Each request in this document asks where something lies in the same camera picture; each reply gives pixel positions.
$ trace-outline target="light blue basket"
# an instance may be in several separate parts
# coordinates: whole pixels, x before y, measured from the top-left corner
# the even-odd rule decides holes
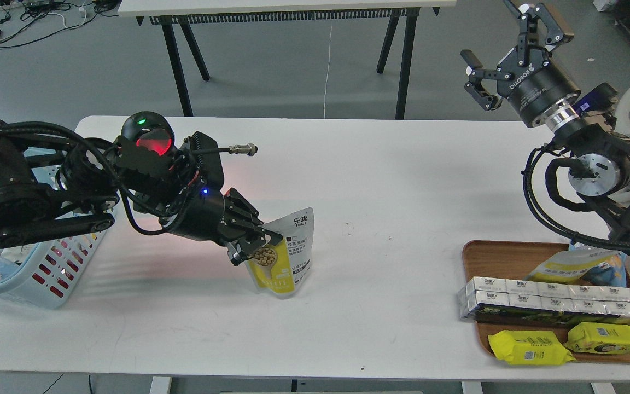
[[[50,151],[29,149],[28,152],[45,154]],[[57,166],[35,168],[33,174],[38,182],[55,187],[56,171]],[[0,280],[0,298],[50,309],[61,306],[72,294],[104,233],[76,235],[35,244],[18,271]]]

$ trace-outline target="yellow packet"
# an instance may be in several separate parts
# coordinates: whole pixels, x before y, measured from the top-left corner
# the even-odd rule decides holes
[[[264,224],[283,235],[278,245],[267,244],[247,260],[247,269],[259,290],[279,298],[292,297],[310,271],[315,216],[312,208]]]
[[[630,352],[630,325],[581,322],[568,332],[563,346],[576,352],[625,354]]]
[[[562,365],[575,357],[565,349],[553,331],[500,331],[488,335],[498,360],[510,365]]]

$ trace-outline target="black robotic arm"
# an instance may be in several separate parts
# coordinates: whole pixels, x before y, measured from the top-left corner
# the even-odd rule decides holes
[[[201,132],[174,143],[167,120],[153,112],[129,117],[114,142],[51,123],[0,121],[0,248],[108,229],[107,211],[118,202],[141,234],[212,240],[234,265],[280,242],[237,190],[220,192],[220,154],[254,155],[255,145],[219,148]],[[37,179],[41,167],[51,179]],[[161,229],[140,228],[132,210],[155,215]]]
[[[567,23],[544,3],[515,7],[510,0],[503,2],[520,23],[517,45],[495,70],[483,69],[473,52],[463,50],[460,54],[468,64],[469,77],[465,89],[486,111],[497,109],[507,99],[527,127],[545,124],[555,135],[549,144],[532,152],[523,170],[525,198],[536,219],[568,239],[630,255],[630,204],[610,198],[630,184],[630,138],[614,130],[617,92],[603,83],[579,99],[580,89],[552,57],[553,49],[573,39]],[[543,39],[539,22],[547,30]],[[485,79],[497,81],[497,95],[485,90]],[[533,194],[532,175],[544,154],[556,157],[545,174],[553,202],[570,210],[597,213],[611,229],[609,239],[568,229],[541,209]],[[560,167],[569,169],[568,180],[584,202],[560,195]]]

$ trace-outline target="gray floor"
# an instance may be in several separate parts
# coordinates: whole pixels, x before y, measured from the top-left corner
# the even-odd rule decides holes
[[[590,0],[555,0],[575,31],[575,40],[555,56],[583,90],[610,82],[630,86],[630,44],[608,14]],[[79,22],[68,13],[68,25]],[[50,16],[21,35],[20,43],[59,29]],[[18,22],[3,25],[4,34]],[[203,82],[180,33],[188,89],[199,117],[392,119],[400,72],[403,23],[386,72],[375,66],[387,21],[194,25],[212,75]],[[515,45],[517,24],[499,0],[458,0],[436,17],[423,9],[417,25],[406,119],[517,120],[509,105],[483,112],[463,90],[465,64],[458,52],[470,48],[486,67]],[[23,48],[0,50],[0,118],[45,120],[74,128],[88,115],[129,115],[151,110],[181,115],[172,71],[159,27],[134,19],[97,18]],[[0,392],[43,392],[55,374],[2,374]],[[87,392],[85,375],[65,375],[49,393]],[[147,376],[94,376],[95,392],[147,392]],[[457,393],[457,383],[301,381],[299,391],[408,390]],[[592,392],[587,384],[483,384],[487,393]],[[615,385],[619,394],[630,384]],[[172,392],[290,391],[290,381],[177,379]]]

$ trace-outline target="black table leg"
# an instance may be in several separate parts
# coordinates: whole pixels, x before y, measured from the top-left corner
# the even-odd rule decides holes
[[[393,43],[393,37],[395,36],[395,29],[398,27],[399,19],[400,17],[398,16],[392,16],[390,20],[388,20],[386,37],[383,39],[383,48],[381,49],[381,56],[378,58],[378,67],[376,67],[378,74],[383,74],[383,69],[386,67],[388,53],[390,53],[390,45]]]
[[[167,52],[170,55],[170,63],[172,63],[172,72],[174,73],[174,81],[177,82],[177,92],[179,100],[182,103],[182,110],[185,117],[193,117],[191,109],[191,100],[188,97],[186,89],[186,80],[183,75],[182,59],[179,58],[179,50],[177,48],[177,40],[174,37],[172,25],[162,25],[162,32],[165,34],[165,43],[167,43]]]
[[[191,50],[191,54],[193,55],[194,60],[196,60],[196,65],[198,65],[198,69],[201,72],[201,77],[203,77],[203,80],[210,80],[211,75],[208,74],[208,68],[206,67],[206,63],[203,61],[201,50],[198,48],[198,43],[196,42],[196,37],[194,37],[193,32],[191,31],[191,27],[188,23],[182,23],[180,25],[182,26],[182,31],[184,33],[184,37],[186,37],[186,42]]]
[[[417,16],[405,17],[405,40],[402,44],[402,65],[400,65],[400,83],[398,84],[398,104],[395,107],[395,119],[405,119],[407,86],[410,83],[410,65],[412,64],[412,45],[415,42]]]

